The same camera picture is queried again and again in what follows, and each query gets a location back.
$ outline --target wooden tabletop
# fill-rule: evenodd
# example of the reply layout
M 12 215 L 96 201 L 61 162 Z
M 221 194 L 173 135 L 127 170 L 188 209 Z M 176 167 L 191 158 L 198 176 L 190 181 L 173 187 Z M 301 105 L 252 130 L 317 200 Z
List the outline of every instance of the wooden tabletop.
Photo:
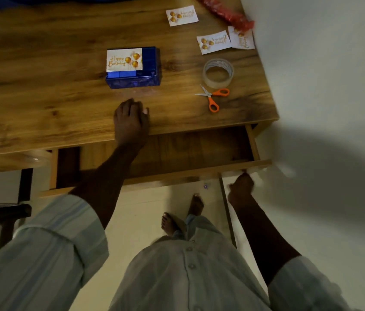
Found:
M 199 22 L 170 27 L 165 10 L 195 6 Z M 49 149 L 114 138 L 113 111 L 134 97 L 150 108 L 151 134 L 278 119 L 255 50 L 201 55 L 196 36 L 227 24 L 196 0 L 50 4 L 0 11 L 0 153 Z M 160 48 L 160 86 L 110 89 L 108 48 Z M 202 93 L 211 58 L 235 67 L 228 97 L 212 114 Z

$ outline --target person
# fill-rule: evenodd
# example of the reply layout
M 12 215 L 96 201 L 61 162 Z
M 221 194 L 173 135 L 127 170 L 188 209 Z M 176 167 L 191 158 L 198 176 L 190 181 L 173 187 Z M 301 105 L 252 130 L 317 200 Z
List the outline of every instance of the person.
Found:
M 68 310 L 108 257 L 104 229 L 124 176 L 147 141 L 148 109 L 129 99 L 113 120 L 118 146 L 112 156 L 21 226 L 0 250 L 0 310 Z M 168 213 L 162 216 L 168 237 L 130 262 L 109 310 L 349 310 L 336 285 L 283 239 L 252 189 L 252 179 L 243 173 L 228 200 L 268 295 L 230 241 L 201 216 L 204 205 L 195 195 L 186 231 Z

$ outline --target red plastic wrapper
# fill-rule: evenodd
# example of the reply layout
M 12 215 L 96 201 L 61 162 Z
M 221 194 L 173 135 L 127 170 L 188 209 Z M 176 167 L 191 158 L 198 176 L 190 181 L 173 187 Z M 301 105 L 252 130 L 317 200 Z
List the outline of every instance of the red plastic wrapper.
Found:
M 240 13 L 236 13 L 232 10 L 227 9 L 219 0 L 197 0 L 201 2 L 207 9 L 212 13 L 220 16 L 227 22 L 229 22 L 234 28 L 245 33 L 249 29 L 252 29 L 255 25 L 255 21 L 249 21 L 247 18 Z

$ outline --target white card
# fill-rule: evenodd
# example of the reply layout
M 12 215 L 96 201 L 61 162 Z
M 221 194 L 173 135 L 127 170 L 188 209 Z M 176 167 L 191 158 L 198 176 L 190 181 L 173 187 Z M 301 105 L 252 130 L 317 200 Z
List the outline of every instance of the white card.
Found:
M 245 33 L 241 33 L 233 26 L 228 27 L 228 34 L 230 35 L 230 41 L 233 48 L 250 50 L 255 48 L 255 42 L 253 41 L 253 32 L 251 29 Z
M 170 26 L 177 26 L 198 22 L 197 13 L 194 5 L 181 7 L 180 9 L 166 10 Z
M 201 54 L 231 48 L 230 38 L 226 31 L 207 36 L 197 36 L 197 41 L 200 46 Z
M 142 70 L 142 48 L 108 50 L 106 72 Z

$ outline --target bare foot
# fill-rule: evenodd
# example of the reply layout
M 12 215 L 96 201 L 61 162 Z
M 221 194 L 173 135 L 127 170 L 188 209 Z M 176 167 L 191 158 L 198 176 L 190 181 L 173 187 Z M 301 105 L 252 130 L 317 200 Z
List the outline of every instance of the bare foot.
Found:
M 179 230 L 177 224 L 168 213 L 164 213 L 161 217 L 161 228 L 170 237 L 173 236 L 176 230 Z
M 191 199 L 191 205 L 190 209 L 188 210 L 188 214 L 193 214 L 196 216 L 200 216 L 203 212 L 204 204 L 203 201 L 200 198 L 200 195 L 198 193 L 194 194 Z

